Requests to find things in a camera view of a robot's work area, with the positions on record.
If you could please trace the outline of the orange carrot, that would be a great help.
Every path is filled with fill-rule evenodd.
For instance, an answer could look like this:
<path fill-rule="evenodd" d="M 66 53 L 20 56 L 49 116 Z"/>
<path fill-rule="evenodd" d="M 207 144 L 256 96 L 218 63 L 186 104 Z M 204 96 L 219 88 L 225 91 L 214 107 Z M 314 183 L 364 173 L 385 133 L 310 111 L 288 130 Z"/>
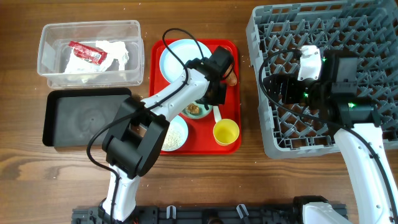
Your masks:
<path fill-rule="evenodd" d="M 235 86 L 238 82 L 237 76 L 234 72 L 234 65 L 230 65 L 227 69 L 224 79 L 229 86 Z"/>

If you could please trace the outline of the mint green bowl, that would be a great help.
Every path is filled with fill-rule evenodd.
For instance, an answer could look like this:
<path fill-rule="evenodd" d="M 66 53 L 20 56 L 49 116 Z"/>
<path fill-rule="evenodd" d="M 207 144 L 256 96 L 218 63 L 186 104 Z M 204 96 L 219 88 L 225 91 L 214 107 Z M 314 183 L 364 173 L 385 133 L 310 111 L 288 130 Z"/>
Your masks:
<path fill-rule="evenodd" d="M 198 104 L 197 102 L 190 103 L 186 108 L 183 109 L 181 114 L 189 119 L 202 119 L 209 115 L 213 107 L 208 105 L 206 108 L 203 104 Z"/>

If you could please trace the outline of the brown food scrap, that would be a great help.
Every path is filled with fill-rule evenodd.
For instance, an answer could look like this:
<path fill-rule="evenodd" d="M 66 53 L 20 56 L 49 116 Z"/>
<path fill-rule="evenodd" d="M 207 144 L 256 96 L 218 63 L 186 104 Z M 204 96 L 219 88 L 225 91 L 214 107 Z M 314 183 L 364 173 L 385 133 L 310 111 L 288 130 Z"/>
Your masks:
<path fill-rule="evenodd" d="M 185 110 L 186 110 L 188 113 L 193 114 L 193 115 L 199 115 L 199 114 L 200 114 L 200 108 L 199 108 L 197 105 L 193 104 L 193 103 L 190 103 L 190 104 L 186 107 Z"/>

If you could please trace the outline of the yellow plastic cup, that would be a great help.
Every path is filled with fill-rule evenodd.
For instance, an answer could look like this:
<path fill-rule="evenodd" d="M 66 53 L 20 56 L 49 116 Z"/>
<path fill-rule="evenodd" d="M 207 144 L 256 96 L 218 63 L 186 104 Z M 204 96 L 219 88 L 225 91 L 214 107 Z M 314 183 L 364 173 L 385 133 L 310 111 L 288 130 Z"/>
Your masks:
<path fill-rule="evenodd" d="M 234 143 L 239 135 L 239 126 L 232 119 L 221 119 L 213 127 L 214 139 L 220 146 Z"/>

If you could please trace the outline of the light blue bowl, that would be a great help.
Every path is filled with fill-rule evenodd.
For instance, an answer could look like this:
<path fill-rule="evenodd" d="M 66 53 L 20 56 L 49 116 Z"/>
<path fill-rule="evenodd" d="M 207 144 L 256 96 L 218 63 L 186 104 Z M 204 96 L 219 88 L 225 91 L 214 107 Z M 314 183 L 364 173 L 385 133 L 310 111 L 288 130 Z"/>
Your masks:
<path fill-rule="evenodd" d="M 162 151 L 171 152 L 180 149 L 188 139 L 188 126 L 181 116 L 171 120 Z"/>

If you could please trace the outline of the white rice pile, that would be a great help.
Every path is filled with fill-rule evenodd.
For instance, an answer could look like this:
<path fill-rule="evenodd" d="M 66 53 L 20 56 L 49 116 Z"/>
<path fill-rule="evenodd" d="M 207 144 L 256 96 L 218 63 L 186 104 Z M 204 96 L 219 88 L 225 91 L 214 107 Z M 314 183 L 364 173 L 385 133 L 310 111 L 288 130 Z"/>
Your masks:
<path fill-rule="evenodd" d="M 181 127 L 177 124 L 170 124 L 167 131 L 162 150 L 174 151 L 180 148 L 183 144 L 184 136 Z"/>

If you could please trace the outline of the white tissue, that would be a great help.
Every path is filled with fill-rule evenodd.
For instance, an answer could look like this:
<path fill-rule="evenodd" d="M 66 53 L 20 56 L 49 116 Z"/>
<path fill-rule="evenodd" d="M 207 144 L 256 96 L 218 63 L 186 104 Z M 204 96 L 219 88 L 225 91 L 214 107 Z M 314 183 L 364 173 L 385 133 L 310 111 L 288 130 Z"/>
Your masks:
<path fill-rule="evenodd" d="M 107 40 L 98 40 L 94 48 L 108 53 L 104 62 L 100 65 L 89 63 L 73 54 L 73 49 L 67 63 L 64 73 L 95 73 L 107 71 L 115 60 L 118 61 L 118 70 L 125 70 L 129 60 L 128 51 L 124 42 L 109 42 Z"/>

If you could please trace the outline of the red snack wrapper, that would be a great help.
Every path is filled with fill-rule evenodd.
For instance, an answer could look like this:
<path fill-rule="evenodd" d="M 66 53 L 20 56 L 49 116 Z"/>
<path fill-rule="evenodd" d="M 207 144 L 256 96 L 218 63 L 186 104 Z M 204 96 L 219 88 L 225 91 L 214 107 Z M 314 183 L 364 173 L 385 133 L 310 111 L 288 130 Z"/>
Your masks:
<path fill-rule="evenodd" d="M 103 50 L 90 47 L 75 41 L 71 41 L 68 46 L 73 49 L 73 54 L 76 57 L 95 65 L 102 64 L 108 55 L 108 53 Z"/>

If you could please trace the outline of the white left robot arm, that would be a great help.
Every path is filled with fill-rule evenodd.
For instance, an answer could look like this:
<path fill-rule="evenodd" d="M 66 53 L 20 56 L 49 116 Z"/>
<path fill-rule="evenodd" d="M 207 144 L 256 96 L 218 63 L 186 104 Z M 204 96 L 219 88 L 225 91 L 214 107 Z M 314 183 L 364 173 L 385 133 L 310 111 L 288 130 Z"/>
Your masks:
<path fill-rule="evenodd" d="M 171 120 L 193 102 L 225 103 L 223 78 L 232 64 L 232 54 L 219 46 L 208 58 L 189 60 L 182 75 L 158 94 L 122 102 L 114 120 L 101 129 L 105 168 L 111 172 L 108 196 L 99 207 L 106 223 L 123 223 L 134 211 L 139 179 L 160 156 Z"/>

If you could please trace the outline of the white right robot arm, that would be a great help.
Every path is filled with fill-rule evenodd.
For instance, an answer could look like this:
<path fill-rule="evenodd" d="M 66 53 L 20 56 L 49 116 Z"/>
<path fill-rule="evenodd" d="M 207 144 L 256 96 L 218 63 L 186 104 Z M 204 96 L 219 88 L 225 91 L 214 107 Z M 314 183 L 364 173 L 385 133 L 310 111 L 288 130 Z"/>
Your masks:
<path fill-rule="evenodd" d="M 303 103 L 318 116 L 300 118 L 326 124 L 345 161 L 360 221 L 397 223 L 397 186 L 383 145 L 380 115 L 374 100 L 356 94 L 358 54 L 326 50 L 313 45 L 292 49 L 299 60 L 298 74 L 263 76 L 269 60 L 286 54 L 275 52 L 264 59 L 258 73 L 263 95 L 281 109 Z"/>

